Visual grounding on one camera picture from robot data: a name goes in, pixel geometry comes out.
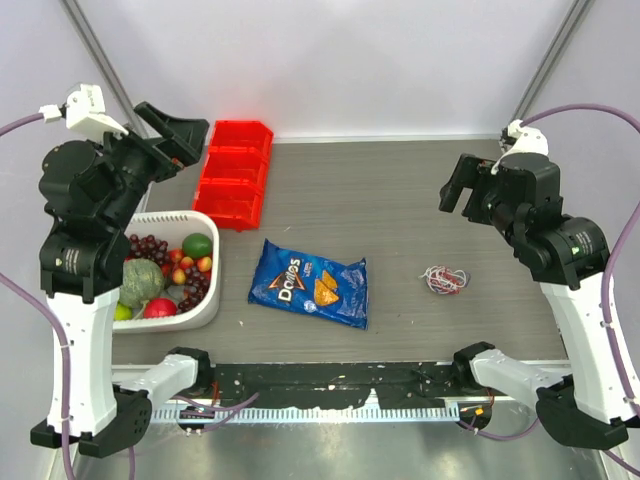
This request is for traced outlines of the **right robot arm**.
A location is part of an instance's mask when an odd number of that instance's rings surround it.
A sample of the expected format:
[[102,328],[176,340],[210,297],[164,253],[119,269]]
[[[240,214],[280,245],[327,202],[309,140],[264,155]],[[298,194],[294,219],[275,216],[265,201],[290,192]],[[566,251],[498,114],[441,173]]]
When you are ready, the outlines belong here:
[[587,218],[563,213],[560,169],[543,154],[501,161],[463,154],[440,190],[440,210],[453,211],[464,189],[471,194],[463,216],[494,227],[539,284],[571,370],[548,373],[478,342],[454,354],[453,386],[465,395],[490,388],[512,397],[564,446],[609,450],[626,442],[639,416],[608,345],[600,293],[609,259],[604,233]]

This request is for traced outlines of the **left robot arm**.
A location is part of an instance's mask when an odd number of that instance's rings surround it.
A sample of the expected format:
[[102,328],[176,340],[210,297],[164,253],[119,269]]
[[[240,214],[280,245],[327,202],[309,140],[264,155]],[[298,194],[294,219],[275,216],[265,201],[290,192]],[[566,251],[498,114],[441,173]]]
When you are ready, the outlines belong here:
[[213,385],[209,355],[177,347],[139,379],[112,381],[113,317],[129,252],[125,231],[151,183],[196,164],[209,130],[203,119],[169,116],[149,103],[136,114],[155,131],[145,139],[106,116],[67,106],[80,139],[54,147],[39,183],[53,225],[39,254],[40,284],[60,353],[47,418],[31,431],[33,444],[76,444],[105,458],[136,445],[152,410],[185,392],[205,397]]

